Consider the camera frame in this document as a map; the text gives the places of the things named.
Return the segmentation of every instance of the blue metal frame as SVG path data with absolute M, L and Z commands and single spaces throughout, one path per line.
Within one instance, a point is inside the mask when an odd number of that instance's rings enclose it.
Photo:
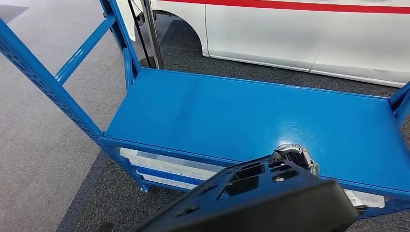
M 95 125 L 91 118 L 75 102 L 62 86 L 87 54 L 110 29 L 117 40 L 121 50 L 125 49 L 128 64 L 126 73 L 133 79 L 141 66 L 132 43 L 125 30 L 124 22 L 119 14 L 115 0 L 101 0 L 106 19 L 97 27 L 89 38 L 80 46 L 74 55 L 58 71 L 54 77 L 45 66 L 30 52 L 13 31 L 0 19 L 0 51 L 10 60 L 38 89 L 40 89 L 62 112 L 65 113 L 92 141 L 115 160 L 130 176 L 139 181 L 142 179 L 136 173 L 129 161 L 119 154 L 116 147 L 103 143 L 100 138 L 102 131 Z
M 40 89 L 61 111 L 63 111 L 90 139 L 101 147 L 113 160 L 115 160 L 130 176 L 132 176 L 140 185 L 141 191 L 148 191 L 150 185 L 186 191 L 183 188 L 172 187 L 144 180 L 136 172 L 136 168 L 131 166 L 129 160 L 119 154 L 117 147 L 137 149 L 145 152 L 167 155 L 192 161 L 206 162 L 219 166 L 231 166 L 238 164 L 236 160 L 221 159 L 209 157 L 201 154 L 195 154 L 180 150 L 172 150 L 164 147 L 156 147 L 146 144 L 139 144 L 132 141 L 123 141 L 115 138 L 105 137 L 97 125 L 84 112 L 84 110 L 75 102 L 70 94 L 64 89 L 63 84 L 79 64 L 84 60 L 87 54 L 100 40 L 100 38 L 109 29 L 112 31 L 120 50 L 124 56 L 125 85 L 126 90 L 131 88 L 134 79 L 141 71 L 136 53 L 132 47 L 132 42 L 128 37 L 125 24 L 120 15 L 117 2 L 115 0 L 100 0 L 104 10 L 105 20 L 96 28 L 89 38 L 80 46 L 80 48 L 68 59 L 63 67 L 53 76 L 42 63 L 28 50 L 28 48 L 19 40 L 19 38 L 7 27 L 0 19 L 0 51 L 12 62 L 38 89 Z M 388 101 L 392 108 L 398 123 L 402 123 L 410 110 L 410 84 L 405 85 L 396 94 L 391 96 Z M 350 183 L 340 180 L 340 183 L 349 189 L 360 190 L 360 187 L 352 186 Z M 373 193 L 386 194 L 385 189 L 377 189 L 375 186 L 363 186 L 367 191 L 372 189 Z M 399 190 L 390 190 L 387 192 L 390 196 L 406 198 Z M 392 200 L 386 202 L 386 207 L 380 210 L 372 210 L 368 217 L 395 212 L 397 210 L 409 209 L 410 202 L 405 200 Z

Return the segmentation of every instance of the perforated metal upright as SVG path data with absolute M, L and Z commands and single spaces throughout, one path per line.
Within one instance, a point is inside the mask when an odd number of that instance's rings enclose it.
M 2 20 L 0 51 L 142 191 L 184 189 L 144 179 L 119 148 L 227 167 L 299 143 L 319 164 L 321 178 L 394 198 L 363 217 L 410 209 L 410 155 L 399 130 L 410 110 L 410 84 L 385 98 L 142 68 L 116 0 L 100 2 L 105 20 L 55 76 Z M 63 84 L 109 29 L 124 56 L 127 94 L 102 132 Z
M 130 176 L 135 180 L 139 180 L 141 176 L 135 172 L 135 168 L 130 165 L 126 158 L 119 155 L 118 149 L 100 141 L 103 132 L 63 87 L 70 75 L 108 30 L 112 31 L 119 48 L 123 51 L 127 91 L 141 68 L 120 16 L 117 2 L 114 0 L 100 0 L 100 2 L 104 10 L 104 21 L 68 59 L 55 76 L 46 69 L 1 19 L 0 51 L 90 139 L 100 146 Z M 141 186 L 141 190 L 147 191 L 149 188 L 149 186 L 143 184 Z

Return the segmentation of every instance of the gray carpet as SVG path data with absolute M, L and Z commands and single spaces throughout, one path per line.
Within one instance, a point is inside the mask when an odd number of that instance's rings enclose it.
M 27 7 L 22 6 L 8 6 L 8 5 L 0 5 L 0 18 L 5 22 L 8 23 L 15 17 L 19 16 L 23 13 Z
M 182 21 L 171 24 L 161 48 L 165 68 L 170 70 L 380 96 L 389 96 L 396 91 L 392 87 L 205 58 L 201 55 L 200 42 L 195 32 Z M 409 122 L 406 121 L 403 127 L 407 141 L 408 125 Z M 181 192 L 155 187 L 149 193 L 141 193 L 129 176 L 108 159 L 106 154 L 100 153 L 56 231 L 96 231 L 102 222 L 114 223 L 115 232 L 132 231 L 138 223 L 181 195 Z M 409 212 L 399 212 L 358 221 L 349 231 L 408 232 L 409 228 Z

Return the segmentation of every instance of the blue metal post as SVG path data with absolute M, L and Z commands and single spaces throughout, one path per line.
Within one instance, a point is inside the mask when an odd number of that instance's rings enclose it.
M 125 90 L 128 93 L 131 88 L 132 82 L 134 81 L 132 76 L 132 60 L 128 48 L 124 48 L 122 54 L 124 56 Z
M 399 89 L 395 94 L 389 97 L 389 103 L 393 113 L 399 122 L 402 124 L 410 112 L 410 82 Z
M 135 180 L 141 179 L 128 160 L 120 156 L 117 148 L 100 141 L 102 132 L 97 125 L 1 19 L 0 31 L 0 51 L 4 56 L 129 175 Z
M 124 55 L 127 60 L 128 75 L 126 80 L 128 85 L 131 85 L 131 81 L 136 77 L 138 70 L 141 68 L 132 43 L 126 33 L 117 3 L 114 0 L 111 1 L 115 10 L 111 8 L 108 0 L 101 0 L 101 3 L 106 19 L 60 69 L 56 77 L 44 67 L 1 19 L 0 51 L 131 177 L 136 181 L 143 181 L 142 176 L 137 174 L 136 169 L 130 165 L 129 161 L 119 154 L 119 150 L 116 147 L 107 145 L 100 140 L 103 134 L 101 130 L 62 86 L 109 28 L 111 28 L 121 50 L 124 49 L 126 51 Z M 148 191 L 149 185 L 142 184 L 141 189 L 142 191 Z

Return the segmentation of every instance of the black pole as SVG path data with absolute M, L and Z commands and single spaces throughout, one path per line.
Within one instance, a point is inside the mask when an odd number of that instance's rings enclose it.
M 131 14 L 132 14 L 132 17 L 134 19 L 135 27 L 137 27 L 138 36 L 140 37 L 140 41 L 141 41 L 142 49 L 144 50 L 144 55 L 145 55 L 146 61 L 148 63 L 148 66 L 150 68 L 152 68 L 151 62 L 149 61 L 148 52 L 146 51 L 144 39 L 142 38 L 140 26 L 138 25 L 137 16 L 135 15 L 134 8 L 132 7 L 131 0 L 128 0 L 128 5 L 130 6 L 130 9 L 131 9 Z

